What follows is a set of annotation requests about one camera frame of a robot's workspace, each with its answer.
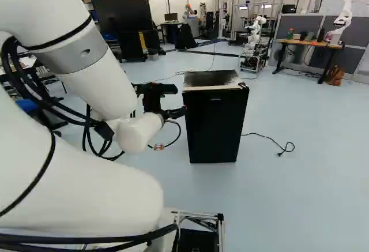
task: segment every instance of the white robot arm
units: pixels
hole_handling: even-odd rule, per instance
[[[122,149],[146,147],[163,117],[147,112],[127,118],[137,105],[135,90],[81,0],[0,0],[0,9],[0,30],[15,36],[113,123]],[[157,227],[163,192],[154,178],[50,137],[2,88],[0,103],[0,228],[34,235],[122,236]],[[37,185],[12,207],[43,167]]]
[[[191,14],[197,14],[197,10],[193,10],[191,8],[191,5],[190,4],[186,4],[186,6],[184,7],[185,10],[184,10],[184,13],[182,15],[182,18],[186,21]]]
[[[346,28],[348,28],[351,25],[351,19],[352,19],[352,2],[358,1],[358,0],[344,0],[345,5],[344,8],[339,15],[339,17],[336,18],[334,21],[334,25],[339,27],[334,31],[330,31],[327,33],[327,36],[325,40],[330,41],[331,44],[338,44],[340,41],[342,33],[345,31]]]
[[[255,45],[260,41],[260,31],[263,24],[266,23],[266,18],[262,16],[257,16],[254,24],[252,26],[246,26],[246,29],[251,30],[251,35],[247,37],[248,43],[246,44],[246,48],[254,49]]]

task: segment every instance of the monitor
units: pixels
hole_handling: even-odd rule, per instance
[[[152,30],[149,0],[91,0],[102,32]]]
[[[282,14],[296,14],[296,5],[295,4],[283,5]]]
[[[178,20],[178,13],[164,14],[165,21]]]

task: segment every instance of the gray partition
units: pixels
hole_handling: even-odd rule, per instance
[[[337,29],[334,21],[337,16],[326,16],[323,28],[326,32]],[[352,24],[343,32],[341,40],[346,45],[367,47],[369,44],[369,17],[353,17]]]
[[[323,16],[316,14],[283,14],[280,16],[279,26],[277,28],[276,39],[284,39],[290,28],[296,33],[301,31],[311,31],[315,35],[318,33],[320,26],[325,28],[326,32],[335,30],[334,21],[337,16]],[[353,74],[359,65],[366,47],[369,45],[369,17],[353,17],[352,24],[342,34],[341,40],[347,45],[343,50],[337,51],[333,63],[343,68],[346,73]],[[273,48],[269,58],[269,65],[277,65],[275,60],[276,53],[281,48],[281,44],[277,40],[273,42]],[[328,48],[314,48],[314,52],[309,61],[309,66],[317,68],[325,68],[327,58],[329,57]]]
[[[314,52],[309,61],[309,66],[324,69],[329,57],[329,53],[327,53],[328,49],[330,48],[314,48]],[[353,74],[360,63],[364,52],[365,50],[362,49],[345,47],[343,50],[336,52],[333,64],[337,64],[345,73]]]
[[[285,39],[290,28],[293,28],[296,34],[307,31],[314,32],[314,36],[317,35],[323,16],[316,14],[294,14],[294,15],[282,15],[279,22],[276,39]]]

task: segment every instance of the brown bag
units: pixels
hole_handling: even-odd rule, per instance
[[[342,68],[338,67],[337,65],[334,65],[328,71],[327,83],[332,86],[340,86],[344,76],[345,72],[342,70]]]

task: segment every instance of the black cabinet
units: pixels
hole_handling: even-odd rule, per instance
[[[191,163],[236,162],[249,88],[234,70],[187,73],[183,102]]]

